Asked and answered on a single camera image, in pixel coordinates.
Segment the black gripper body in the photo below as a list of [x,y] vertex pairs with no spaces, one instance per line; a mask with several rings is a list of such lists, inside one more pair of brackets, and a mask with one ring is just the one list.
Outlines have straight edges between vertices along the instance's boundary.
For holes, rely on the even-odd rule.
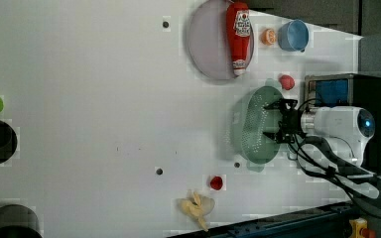
[[302,136],[301,112],[296,108],[298,101],[295,99],[280,99],[278,109],[282,114],[279,121],[279,131],[276,133],[278,144],[293,144],[296,135]]

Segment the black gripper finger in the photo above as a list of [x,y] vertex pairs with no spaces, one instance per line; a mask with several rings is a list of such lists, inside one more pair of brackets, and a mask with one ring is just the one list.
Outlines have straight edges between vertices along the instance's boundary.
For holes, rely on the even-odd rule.
[[273,102],[267,106],[264,106],[264,109],[265,110],[276,110],[276,109],[280,109],[280,102],[279,101],[276,101],[276,102]]
[[263,134],[271,140],[278,141],[280,139],[277,133],[263,132]]

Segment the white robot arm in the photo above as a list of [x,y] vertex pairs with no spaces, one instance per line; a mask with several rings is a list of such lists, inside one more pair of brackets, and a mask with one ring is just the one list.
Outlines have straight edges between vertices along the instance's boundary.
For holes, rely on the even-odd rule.
[[266,137],[288,145],[309,177],[342,189],[364,213],[381,219],[381,176],[364,169],[365,149],[375,135],[372,114],[360,107],[313,107],[303,111],[294,99],[264,106],[281,114],[278,130]]

